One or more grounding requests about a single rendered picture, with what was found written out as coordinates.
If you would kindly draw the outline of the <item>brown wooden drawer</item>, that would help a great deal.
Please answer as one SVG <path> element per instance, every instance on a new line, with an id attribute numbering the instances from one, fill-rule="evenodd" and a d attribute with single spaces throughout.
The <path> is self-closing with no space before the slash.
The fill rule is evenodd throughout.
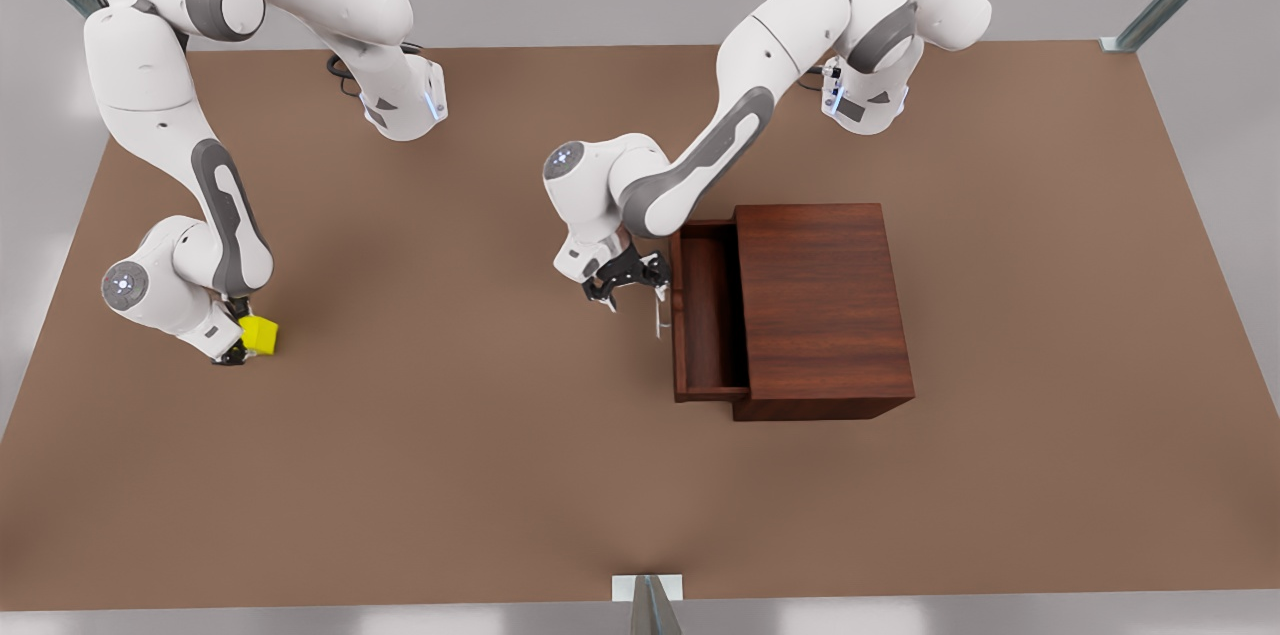
<path id="1" fill-rule="evenodd" d="M 741 401 L 750 376 L 736 221 L 689 221 L 669 239 L 675 399 Z"/>

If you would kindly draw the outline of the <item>yellow cube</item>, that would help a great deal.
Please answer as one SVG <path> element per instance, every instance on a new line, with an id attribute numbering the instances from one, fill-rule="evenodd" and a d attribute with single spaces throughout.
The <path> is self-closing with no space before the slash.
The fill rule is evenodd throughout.
<path id="1" fill-rule="evenodd" d="M 279 326 L 270 319 L 247 315 L 238 320 L 242 330 L 241 342 L 251 356 L 270 356 L 276 348 Z"/>

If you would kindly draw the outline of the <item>brown wooden cabinet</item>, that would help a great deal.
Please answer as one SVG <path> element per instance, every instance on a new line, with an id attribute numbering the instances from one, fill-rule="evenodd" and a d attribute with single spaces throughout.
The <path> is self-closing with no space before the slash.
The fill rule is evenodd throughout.
<path id="1" fill-rule="evenodd" d="M 733 213 L 749 396 L 737 421 L 874 419 L 915 396 L 878 205 Z"/>

